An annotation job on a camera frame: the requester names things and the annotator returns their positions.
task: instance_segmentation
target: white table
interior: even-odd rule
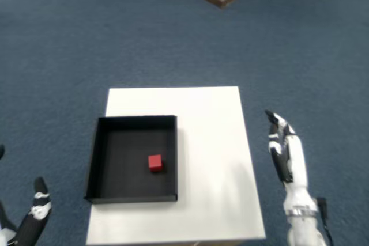
[[[178,117],[178,201],[92,205],[88,245],[265,237],[238,87],[110,89],[132,115]]]

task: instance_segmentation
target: black tray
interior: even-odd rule
[[[85,199],[91,203],[177,201],[176,116],[99,118]],[[148,156],[161,154],[152,173]]]

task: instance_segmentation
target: red cube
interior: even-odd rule
[[[149,156],[149,169],[151,172],[160,172],[163,169],[161,155]]]

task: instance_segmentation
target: black cable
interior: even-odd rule
[[[327,238],[329,240],[329,245],[334,246],[333,238],[332,238],[332,235],[329,232],[328,224],[327,224],[327,220],[328,220],[327,200],[325,198],[322,198],[322,197],[317,197],[316,199],[317,199],[317,204],[318,204],[319,211],[320,211],[320,214],[321,214],[324,231],[325,231],[325,234],[327,235]]]
[[[5,154],[5,146],[3,144],[0,144],[0,160],[2,156]]]

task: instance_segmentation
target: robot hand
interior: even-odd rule
[[[307,172],[299,137],[293,128],[276,113],[266,111],[271,127],[269,152],[278,176],[286,189],[283,207],[291,224],[288,233],[290,246],[325,246],[317,230],[318,207],[307,191]]]
[[[18,229],[7,218],[0,203],[0,246],[34,246],[39,239],[50,216],[51,202],[43,178],[37,178],[34,186],[33,205]]]

